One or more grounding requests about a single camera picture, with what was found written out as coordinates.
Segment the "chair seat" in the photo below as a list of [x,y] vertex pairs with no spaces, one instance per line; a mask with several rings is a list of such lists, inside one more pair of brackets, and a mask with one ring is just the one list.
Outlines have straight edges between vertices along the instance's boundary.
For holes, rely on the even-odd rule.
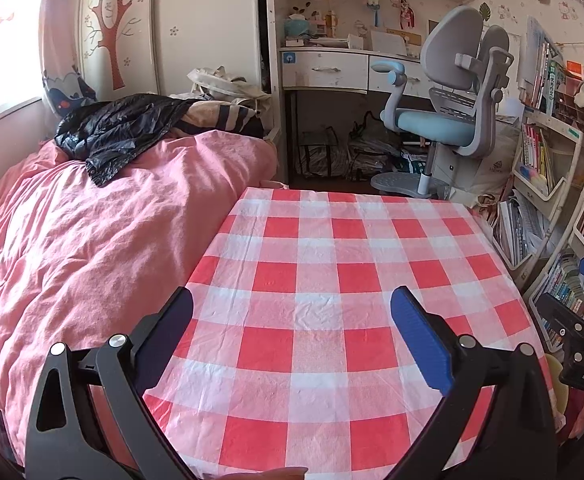
[[397,108],[396,112],[397,127],[425,139],[451,146],[468,146],[474,138],[474,123],[409,108]]

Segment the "monstera leaf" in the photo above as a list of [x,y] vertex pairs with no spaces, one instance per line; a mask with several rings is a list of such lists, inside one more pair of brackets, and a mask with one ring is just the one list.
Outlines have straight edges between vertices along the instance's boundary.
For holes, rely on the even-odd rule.
[[490,19],[490,16],[492,15],[492,13],[490,12],[490,7],[485,2],[483,2],[481,4],[481,7],[479,7],[479,12],[483,16],[484,22],[487,22]]

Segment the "blue chair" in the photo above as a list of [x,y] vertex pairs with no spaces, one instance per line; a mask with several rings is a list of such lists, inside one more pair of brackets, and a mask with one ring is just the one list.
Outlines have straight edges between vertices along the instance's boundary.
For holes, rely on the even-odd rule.
[[496,105],[503,99],[502,88],[510,82],[507,72],[514,56],[508,52],[508,33],[491,26],[483,41],[483,18],[478,10],[461,6],[451,10],[428,36],[421,50],[421,66],[435,83],[453,90],[472,92],[457,94],[439,88],[430,89],[436,112],[399,108],[407,78],[398,61],[381,61],[372,65],[376,72],[388,74],[394,86],[381,119],[389,130],[411,132],[430,140],[430,150],[422,175],[383,173],[373,177],[372,186],[385,191],[431,198],[436,195],[432,168],[438,142],[454,147],[462,156],[482,158],[494,149]]

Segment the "tree trunk decoration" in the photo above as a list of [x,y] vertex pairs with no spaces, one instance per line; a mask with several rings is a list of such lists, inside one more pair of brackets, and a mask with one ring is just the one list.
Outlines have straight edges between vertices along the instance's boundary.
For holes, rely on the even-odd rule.
[[[90,32],[85,39],[86,42],[89,42],[89,49],[83,53],[83,56],[87,59],[94,54],[98,48],[104,47],[110,56],[112,89],[118,90],[123,88],[126,84],[123,81],[118,66],[117,41],[121,36],[134,36],[134,30],[131,26],[139,23],[141,19],[130,18],[125,22],[125,25],[122,25],[125,13],[132,6],[134,0],[128,0],[126,3],[124,3],[124,0],[98,0],[98,3],[95,6],[89,4],[91,1],[92,0],[88,0],[88,6],[96,16],[98,28],[92,25],[92,19],[90,16],[85,17],[85,23]],[[113,9],[112,3],[114,1],[116,6]],[[110,21],[110,26],[108,26],[106,19]]]

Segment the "checkered tablecloth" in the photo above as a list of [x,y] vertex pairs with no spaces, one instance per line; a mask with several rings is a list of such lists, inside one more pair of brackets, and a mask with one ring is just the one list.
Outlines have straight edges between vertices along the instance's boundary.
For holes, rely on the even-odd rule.
[[400,285],[458,334],[542,355],[465,207],[249,188],[191,276],[194,319],[146,403],[201,475],[306,466],[309,478],[383,478],[440,401],[390,318]]

